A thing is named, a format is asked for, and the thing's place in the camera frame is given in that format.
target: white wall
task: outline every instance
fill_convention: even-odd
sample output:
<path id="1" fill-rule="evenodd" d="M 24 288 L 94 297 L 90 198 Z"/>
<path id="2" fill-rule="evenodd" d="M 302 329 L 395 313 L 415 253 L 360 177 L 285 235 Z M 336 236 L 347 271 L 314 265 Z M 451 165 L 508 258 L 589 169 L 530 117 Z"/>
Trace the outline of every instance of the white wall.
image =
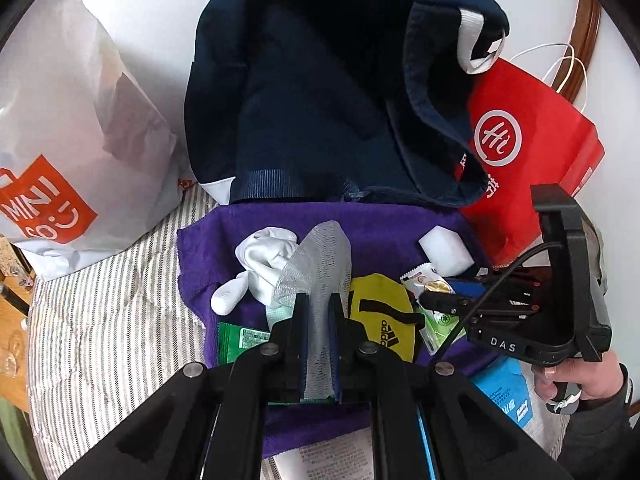
<path id="1" fill-rule="evenodd" d="M 167 118 L 184 132 L 182 106 L 193 59 L 194 35 L 209 0 L 84 0 L 114 38 L 140 85 Z M 567 41 L 577 0 L 497 0 L 507 12 L 511 34 L 503 57 L 540 43 Z M 564 52 L 555 47 L 521 57 L 525 70 L 543 76 Z M 585 115 L 598 127 L 607 155 L 578 200 L 605 239 L 614 347 L 640 383 L 640 68 L 610 19 L 603 16 L 591 63 Z"/>

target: purple cloth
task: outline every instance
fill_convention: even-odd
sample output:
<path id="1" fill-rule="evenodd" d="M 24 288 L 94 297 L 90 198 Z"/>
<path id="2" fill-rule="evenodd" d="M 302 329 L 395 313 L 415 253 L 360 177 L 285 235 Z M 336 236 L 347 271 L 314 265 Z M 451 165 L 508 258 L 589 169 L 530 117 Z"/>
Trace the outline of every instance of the purple cloth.
<path id="1" fill-rule="evenodd" d="M 244 269 L 235 249 L 248 235 L 267 226 L 283 227 L 298 241 L 317 224 L 337 221 L 351 242 L 354 278 L 378 272 L 398 280 L 402 274 L 426 261 L 418 240 L 434 226 L 457 232 L 475 261 L 486 257 L 471 227 L 456 210 L 415 206 L 322 203 L 247 203 L 220 206 L 195 224 L 178 231 L 180 277 L 178 287 L 187 306 L 206 327 L 205 359 L 209 367 L 218 363 L 218 321 L 268 330 L 265 307 L 247 293 L 231 314 L 217 316 L 210 307 L 213 292 Z M 486 367 L 495 354 L 457 341 L 447 360 L 465 374 Z M 430 355 L 425 348 L 417 363 L 425 365 Z M 270 407 L 264 433 L 263 456 L 328 440 L 370 424 L 369 409 L 363 406 L 302 404 Z"/>

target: silver bolt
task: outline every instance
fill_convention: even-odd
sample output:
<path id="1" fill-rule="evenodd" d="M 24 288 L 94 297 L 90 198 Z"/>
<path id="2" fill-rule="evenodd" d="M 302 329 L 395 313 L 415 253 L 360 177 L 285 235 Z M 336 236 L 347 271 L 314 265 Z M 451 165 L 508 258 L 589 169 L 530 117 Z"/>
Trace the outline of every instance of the silver bolt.
<path id="1" fill-rule="evenodd" d="M 200 363 L 189 363 L 182 369 L 182 372 L 188 378 L 193 379 L 194 377 L 199 376 L 203 370 L 204 367 Z"/>
<path id="2" fill-rule="evenodd" d="M 276 343 L 262 343 L 260 345 L 260 353 L 262 355 L 276 355 L 280 351 L 280 347 Z"/>
<path id="3" fill-rule="evenodd" d="M 455 368 L 451 363 L 446 361 L 438 361 L 435 365 L 436 373 L 438 375 L 450 376 L 453 375 Z"/>
<path id="4" fill-rule="evenodd" d="M 360 352 L 366 355 L 373 355 L 378 352 L 378 345 L 372 341 L 364 341 L 360 343 Z"/>

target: human hand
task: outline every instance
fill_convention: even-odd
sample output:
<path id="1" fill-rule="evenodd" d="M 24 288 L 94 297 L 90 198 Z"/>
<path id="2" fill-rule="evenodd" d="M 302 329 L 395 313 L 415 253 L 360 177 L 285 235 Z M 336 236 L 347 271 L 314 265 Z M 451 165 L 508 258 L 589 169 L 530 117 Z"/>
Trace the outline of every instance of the human hand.
<path id="1" fill-rule="evenodd" d="M 625 381 L 614 351 L 604 352 L 602 362 L 588 363 L 583 359 L 565 359 L 558 366 L 541 368 L 532 366 L 535 390 L 545 402 L 558 394 L 557 383 L 582 385 L 583 400 L 609 399 L 619 392 Z"/>

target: dark blue backpack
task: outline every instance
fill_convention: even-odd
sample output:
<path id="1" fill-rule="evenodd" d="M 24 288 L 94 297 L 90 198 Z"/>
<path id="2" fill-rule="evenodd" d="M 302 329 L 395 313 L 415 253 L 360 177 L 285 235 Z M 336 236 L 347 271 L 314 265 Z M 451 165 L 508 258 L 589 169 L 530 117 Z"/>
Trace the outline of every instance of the dark blue backpack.
<path id="1" fill-rule="evenodd" d="M 466 102 L 508 27 L 494 0 L 211 0 L 185 102 L 196 177 L 235 176 L 231 203 L 471 204 L 487 176 Z"/>

